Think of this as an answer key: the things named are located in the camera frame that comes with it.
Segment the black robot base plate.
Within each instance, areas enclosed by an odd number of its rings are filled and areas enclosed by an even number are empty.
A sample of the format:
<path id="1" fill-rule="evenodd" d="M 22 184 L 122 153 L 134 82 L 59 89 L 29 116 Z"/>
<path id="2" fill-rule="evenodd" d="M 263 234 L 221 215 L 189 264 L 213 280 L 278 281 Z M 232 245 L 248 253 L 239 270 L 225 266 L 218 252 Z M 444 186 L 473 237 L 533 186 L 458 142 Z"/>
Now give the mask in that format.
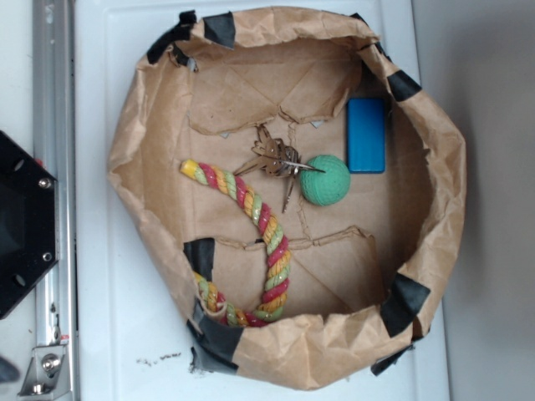
<path id="1" fill-rule="evenodd" d="M 1 133 L 1 318 L 57 262 L 57 180 Z"/>

